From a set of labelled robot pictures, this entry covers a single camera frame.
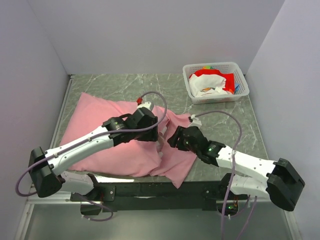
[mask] white plastic basket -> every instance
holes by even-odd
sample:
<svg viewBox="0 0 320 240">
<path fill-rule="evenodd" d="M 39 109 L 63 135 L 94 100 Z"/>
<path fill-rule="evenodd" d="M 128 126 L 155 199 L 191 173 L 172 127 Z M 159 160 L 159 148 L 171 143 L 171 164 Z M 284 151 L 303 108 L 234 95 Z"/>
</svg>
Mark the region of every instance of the white plastic basket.
<svg viewBox="0 0 320 240">
<path fill-rule="evenodd" d="M 194 97 L 191 94 L 189 87 L 189 76 L 196 71 L 202 69 L 204 66 L 211 66 L 214 69 L 218 69 L 223 74 L 234 74 L 234 82 L 239 84 L 239 89 L 234 95 L 215 95 L 210 97 Z M 201 64 L 189 64 L 183 67 L 183 78 L 186 90 L 193 104 L 208 104 L 208 103 L 221 103 L 232 102 L 239 98 L 249 94 L 248 84 L 246 79 L 235 62 L 217 62 L 217 63 L 201 63 Z"/>
</svg>

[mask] pink cloth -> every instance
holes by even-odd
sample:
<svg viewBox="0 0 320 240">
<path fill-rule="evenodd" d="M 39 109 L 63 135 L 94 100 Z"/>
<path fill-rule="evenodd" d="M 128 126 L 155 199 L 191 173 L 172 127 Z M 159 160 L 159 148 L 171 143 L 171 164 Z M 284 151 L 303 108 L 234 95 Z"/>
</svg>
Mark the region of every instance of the pink cloth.
<svg viewBox="0 0 320 240">
<path fill-rule="evenodd" d="M 114 102 L 82 93 L 60 144 L 67 144 L 86 135 L 111 117 L 133 113 L 136 109 L 135 102 Z M 155 106 L 152 112 L 160 118 L 164 108 Z M 74 164 L 70 170 L 134 177 L 166 176 L 176 188 L 179 188 L 188 175 L 196 155 L 190 151 L 170 147 L 167 140 L 174 134 L 177 126 L 189 125 L 188 117 L 188 114 L 176 115 L 170 110 L 167 111 L 166 118 L 158 127 L 160 132 L 167 126 L 163 136 L 165 141 L 159 140 L 161 146 L 158 146 L 158 151 L 161 150 L 163 154 L 161 158 L 155 142 L 132 140 L 97 152 Z"/>
</svg>

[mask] white wall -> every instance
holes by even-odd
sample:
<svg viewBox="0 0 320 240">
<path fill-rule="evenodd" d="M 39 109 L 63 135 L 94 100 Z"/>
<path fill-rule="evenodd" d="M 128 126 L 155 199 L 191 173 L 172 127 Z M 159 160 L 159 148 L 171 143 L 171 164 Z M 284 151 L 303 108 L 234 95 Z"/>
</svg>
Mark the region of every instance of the white wall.
<svg viewBox="0 0 320 240">
<path fill-rule="evenodd" d="M 306 185 L 295 209 L 304 240 L 320 239 L 320 1 L 286 0 L 246 75 L 269 157 Z"/>
<path fill-rule="evenodd" d="M 16 181 L 30 152 L 49 146 L 68 78 L 26 0 L 0 3 L 0 238 L 12 240 L 25 198 Z M 26 192 L 30 177 L 23 181 Z"/>
<path fill-rule="evenodd" d="M 284 0 L 28 0 L 69 74 L 247 72 Z"/>
</svg>

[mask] red cable connector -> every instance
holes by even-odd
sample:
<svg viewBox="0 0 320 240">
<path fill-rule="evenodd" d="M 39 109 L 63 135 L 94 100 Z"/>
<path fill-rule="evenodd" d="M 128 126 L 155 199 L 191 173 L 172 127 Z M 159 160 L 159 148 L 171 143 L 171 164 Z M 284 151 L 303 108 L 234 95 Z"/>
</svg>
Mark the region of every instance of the red cable connector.
<svg viewBox="0 0 320 240">
<path fill-rule="evenodd" d="M 140 104 L 142 104 L 142 101 L 143 101 L 142 97 L 139 97 L 139 98 L 136 100 L 136 102 L 138 103 L 138 106 L 139 106 Z"/>
</svg>

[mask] marble tabletop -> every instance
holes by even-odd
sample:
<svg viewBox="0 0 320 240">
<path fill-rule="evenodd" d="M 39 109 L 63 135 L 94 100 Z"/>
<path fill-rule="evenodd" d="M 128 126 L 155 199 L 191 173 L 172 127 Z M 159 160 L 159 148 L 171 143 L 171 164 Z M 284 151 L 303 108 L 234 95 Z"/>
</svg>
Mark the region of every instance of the marble tabletop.
<svg viewBox="0 0 320 240">
<path fill-rule="evenodd" d="M 266 149 L 248 96 L 234 102 L 192 104 L 182 74 L 81 74 L 72 75 L 70 81 L 54 147 L 59 145 L 82 92 L 111 101 L 135 102 L 137 97 L 146 91 L 158 91 L 165 97 L 168 109 L 176 114 L 199 114 L 209 110 L 222 110 L 232 114 L 239 120 L 243 130 L 237 150 L 267 159 Z M 156 95 L 147 95 L 144 99 L 163 106 L 162 100 Z M 233 146 L 239 135 L 239 128 L 232 118 L 221 113 L 211 113 L 202 116 L 200 120 L 201 130 L 209 140 Z M 228 169 L 208 165 L 196 159 L 186 181 L 219 181 L 229 172 Z M 116 177 L 134 179 L 135 182 L 170 181 L 164 176 Z"/>
</svg>

